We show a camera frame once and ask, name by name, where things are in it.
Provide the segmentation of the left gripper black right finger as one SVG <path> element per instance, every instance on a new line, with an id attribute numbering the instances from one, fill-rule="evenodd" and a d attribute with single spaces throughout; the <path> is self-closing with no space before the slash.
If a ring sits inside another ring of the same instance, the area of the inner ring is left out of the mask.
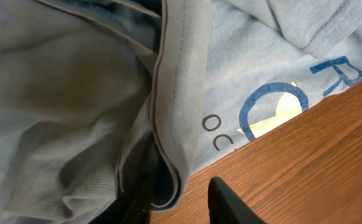
<path id="1" fill-rule="evenodd" d="M 210 180 L 208 209 L 211 224 L 266 224 L 220 177 Z"/>

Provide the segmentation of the light blue t-shirt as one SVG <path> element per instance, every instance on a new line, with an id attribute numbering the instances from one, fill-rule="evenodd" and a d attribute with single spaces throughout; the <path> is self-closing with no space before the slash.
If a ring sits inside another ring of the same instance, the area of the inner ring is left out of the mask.
<path id="1" fill-rule="evenodd" d="M 362 0 L 0 0 L 0 223 L 89 223 L 362 81 Z"/>

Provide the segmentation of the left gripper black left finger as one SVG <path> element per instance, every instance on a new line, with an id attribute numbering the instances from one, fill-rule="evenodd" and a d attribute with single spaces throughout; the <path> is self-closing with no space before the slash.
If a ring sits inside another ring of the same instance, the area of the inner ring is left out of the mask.
<path id="1" fill-rule="evenodd" d="M 152 196 L 153 181 L 145 175 L 90 224 L 150 224 Z"/>

